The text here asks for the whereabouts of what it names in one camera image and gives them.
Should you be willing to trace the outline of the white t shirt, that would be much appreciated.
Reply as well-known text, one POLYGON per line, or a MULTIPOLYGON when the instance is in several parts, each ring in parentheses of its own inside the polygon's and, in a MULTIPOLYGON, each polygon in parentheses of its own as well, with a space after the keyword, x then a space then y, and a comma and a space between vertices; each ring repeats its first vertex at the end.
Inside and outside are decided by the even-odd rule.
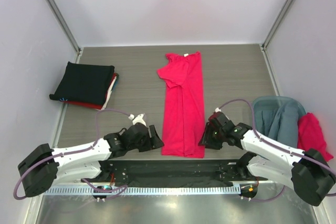
POLYGON ((107 97, 106 97, 105 103, 104 103, 104 105, 102 106, 101 110, 104 110, 104 109, 107 107, 108 102, 109 102, 110 97, 111 97, 111 93, 112 93, 113 86, 115 85, 115 82, 116 82, 116 81, 115 81, 115 79, 113 78, 113 79, 112 79, 112 82, 111 82, 111 84, 110 84, 110 86, 109 86, 109 88, 108 88, 108 90, 107 90, 107 97))

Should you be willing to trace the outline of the black t shirt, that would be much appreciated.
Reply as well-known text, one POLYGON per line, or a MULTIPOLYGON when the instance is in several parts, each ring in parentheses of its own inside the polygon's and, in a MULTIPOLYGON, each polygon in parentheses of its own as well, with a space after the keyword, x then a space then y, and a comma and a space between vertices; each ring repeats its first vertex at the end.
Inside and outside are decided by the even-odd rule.
POLYGON ((68 62, 55 93, 49 98, 62 102, 104 104, 114 75, 114 66, 85 65, 68 62))

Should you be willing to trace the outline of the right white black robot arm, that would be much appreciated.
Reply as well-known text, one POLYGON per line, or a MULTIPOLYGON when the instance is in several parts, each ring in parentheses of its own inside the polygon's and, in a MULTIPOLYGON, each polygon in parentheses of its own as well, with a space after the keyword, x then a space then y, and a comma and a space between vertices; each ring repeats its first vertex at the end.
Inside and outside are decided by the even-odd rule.
POLYGON ((224 143, 246 151, 235 166, 243 180, 263 178, 280 183, 312 206, 319 206, 335 185, 335 172, 319 151, 281 144, 247 124, 235 125, 216 111, 208 118, 199 145, 219 150, 224 143))

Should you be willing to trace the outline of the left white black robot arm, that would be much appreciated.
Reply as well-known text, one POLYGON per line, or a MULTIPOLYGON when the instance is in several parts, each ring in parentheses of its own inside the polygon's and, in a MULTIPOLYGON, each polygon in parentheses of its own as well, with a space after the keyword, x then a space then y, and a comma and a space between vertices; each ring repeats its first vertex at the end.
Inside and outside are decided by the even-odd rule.
POLYGON ((98 178, 105 182, 112 174, 105 161, 122 157, 131 150, 146 152, 163 146, 155 126, 142 123, 109 133, 88 144, 66 148, 51 148, 49 144, 42 144, 19 163, 17 185, 23 186, 25 194, 18 196, 16 186, 13 195, 17 200, 31 198, 46 192, 53 185, 78 179, 98 178))

